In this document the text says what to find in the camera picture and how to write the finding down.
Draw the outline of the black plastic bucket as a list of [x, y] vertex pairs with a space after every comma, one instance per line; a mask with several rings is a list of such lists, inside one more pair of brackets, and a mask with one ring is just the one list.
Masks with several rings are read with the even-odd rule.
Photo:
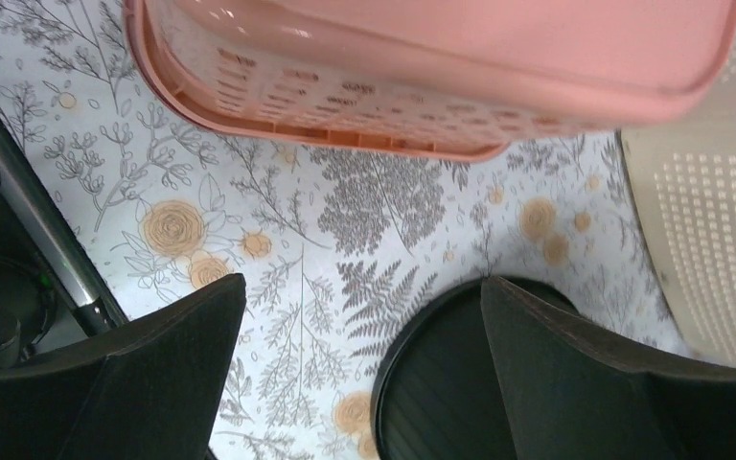
[[515, 459], [479, 279], [435, 297], [383, 357], [371, 397], [381, 459]]

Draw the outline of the cream perforated plastic basket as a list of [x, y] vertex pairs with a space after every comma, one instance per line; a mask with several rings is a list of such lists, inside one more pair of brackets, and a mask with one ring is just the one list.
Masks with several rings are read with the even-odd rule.
[[736, 36], [684, 118], [620, 134], [655, 272], [693, 354], [736, 367]]

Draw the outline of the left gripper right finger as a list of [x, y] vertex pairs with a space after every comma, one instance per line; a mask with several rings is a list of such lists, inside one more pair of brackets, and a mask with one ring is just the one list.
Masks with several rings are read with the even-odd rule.
[[736, 459], [736, 368], [661, 351], [502, 278], [481, 310], [521, 459]]

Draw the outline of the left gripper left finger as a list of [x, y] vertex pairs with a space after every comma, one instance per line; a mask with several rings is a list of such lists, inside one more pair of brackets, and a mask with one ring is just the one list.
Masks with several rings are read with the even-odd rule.
[[201, 459], [246, 306], [224, 276], [171, 305], [0, 369], [0, 459]]

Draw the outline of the pink perforated plastic basket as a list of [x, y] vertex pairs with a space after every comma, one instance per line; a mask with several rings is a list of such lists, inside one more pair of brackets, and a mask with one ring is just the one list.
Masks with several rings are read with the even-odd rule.
[[126, 1], [160, 101], [215, 133], [453, 161], [674, 120], [736, 1]]

